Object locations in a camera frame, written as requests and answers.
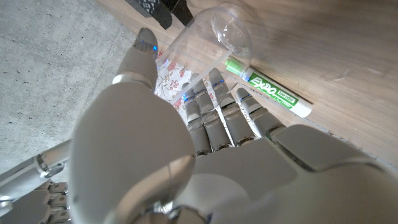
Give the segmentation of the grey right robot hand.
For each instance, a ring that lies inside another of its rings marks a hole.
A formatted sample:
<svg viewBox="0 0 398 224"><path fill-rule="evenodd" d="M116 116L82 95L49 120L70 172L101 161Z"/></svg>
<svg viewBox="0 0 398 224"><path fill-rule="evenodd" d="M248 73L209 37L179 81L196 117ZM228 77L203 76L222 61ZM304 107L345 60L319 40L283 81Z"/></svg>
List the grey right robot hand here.
<svg viewBox="0 0 398 224"><path fill-rule="evenodd" d="M68 185L51 178L64 170L71 140L1 174L1 223L71 223Z"/></svg>

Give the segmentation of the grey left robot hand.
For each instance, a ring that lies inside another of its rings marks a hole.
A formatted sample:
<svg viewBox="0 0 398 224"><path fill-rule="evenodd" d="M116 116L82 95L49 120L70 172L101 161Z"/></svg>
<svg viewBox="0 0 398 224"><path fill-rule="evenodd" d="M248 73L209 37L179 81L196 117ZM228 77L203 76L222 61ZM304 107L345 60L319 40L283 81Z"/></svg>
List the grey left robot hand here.
<svg viewBox="0 0 398 224"><path fill-rule="evenodd" d="M154 94L157 40L139 31L70 146L74 223L396 223L397 178L319 130L285 127L244 90L259 139L199 154L171 104Z"/></svg>

